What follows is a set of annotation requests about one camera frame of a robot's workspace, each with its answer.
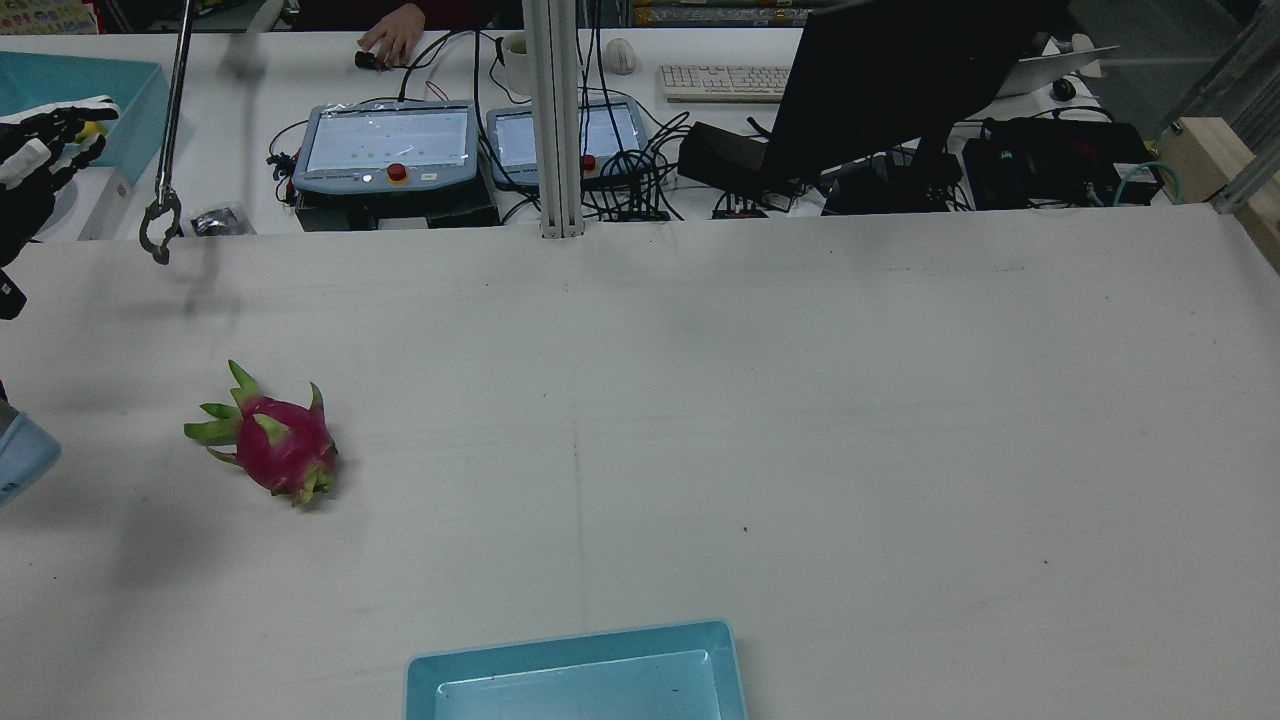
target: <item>metal rod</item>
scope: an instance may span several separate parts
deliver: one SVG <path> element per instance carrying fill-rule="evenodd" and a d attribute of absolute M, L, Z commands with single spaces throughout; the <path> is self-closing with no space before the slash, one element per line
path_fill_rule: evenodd
<path fill-rule="evenodd" d="M 1213 199 L 1213 209 L 1222 215 L 1234 215 L 1277 172 L 1280 172 L 1280 135 L 1267 140 L 1253 161 L 1226 183 Z"/>
<path fill-rule="evenodd" d="M 577 14 L 573 0 L 526 0 L 543 237 L 582 234 Z"/>
<path fill-rule="evenodd" d="M 198 0 L 184 0 L 182 24 L 178 27 L 178 51 L 173 58 L 169 114 L 164 123 L 164 145 L 160 146 L 160 172 L 156 174 L 156 195 L 173 181 L 173 154 L 178 141 L 178 115 L 182 108 L 182 86 L 187 78 L 187 53 L 191 50 L 191 24 L 196 17 Z"/>

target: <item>monitor stand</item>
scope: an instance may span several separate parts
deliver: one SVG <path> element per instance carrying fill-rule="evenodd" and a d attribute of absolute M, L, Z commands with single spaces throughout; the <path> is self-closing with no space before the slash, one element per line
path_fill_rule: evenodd
<path fill-rule="evenodd" d="M 823 215 L 946 213 L 960 161 L 946 151 L 951 128 L 920 138 L 913 151 L 896 149 L 836 172 Z"/>

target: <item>light blue tray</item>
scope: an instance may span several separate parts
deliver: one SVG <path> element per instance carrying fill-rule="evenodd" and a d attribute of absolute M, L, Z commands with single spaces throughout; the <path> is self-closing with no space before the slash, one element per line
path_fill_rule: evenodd
<path fill-rule="evenodd" d="M 723 620 L 422 655 L 404 720 L 746 720 Z"/>
<path fill-rule="evenodd" d="M 95 95 L 110 95 L 120 105 L 120 118 L 104 123 L 106 149 L 92 164 L 115 168 L 133 184 L 160 149 L 164 135 L 169 83 L 160 65 L 0 53 L 0 115 Z"/>

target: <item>black box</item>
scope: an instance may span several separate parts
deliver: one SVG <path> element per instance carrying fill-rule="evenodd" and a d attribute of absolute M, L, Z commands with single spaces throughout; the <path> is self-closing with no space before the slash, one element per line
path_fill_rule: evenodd
<path fill-rule="evenodd" d="M 988 120 L 986 129 L 986 140 L 970 140 L 963 151 L 979 210 L 1038 200 L 1112 205 L 1124 174 L 1152 160 L 1137 128 L 1123 123 L 1016 118 Z M 1164 186 L 1160 173 L 1138 170 L 1120 202 L 1147 204 Z"/>
<path fill-rule="evenodd" d="M 767 147 L 758 140 L 705 123 L 694 123 L 680 142 L 676 172 L 739 197 L 771 205 L 767 195 L 790 197 L 795 187 L 788 182 L 769 179 L 760 172 Z"/>

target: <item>keyboard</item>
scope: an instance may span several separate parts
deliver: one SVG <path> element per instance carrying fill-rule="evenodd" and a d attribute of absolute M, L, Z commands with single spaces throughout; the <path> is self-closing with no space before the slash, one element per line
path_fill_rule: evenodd
<path fill-rule="evenodd" d="M 658 86 L 668 102 L 781 102 L 788 67 L 662 65 Z"/>

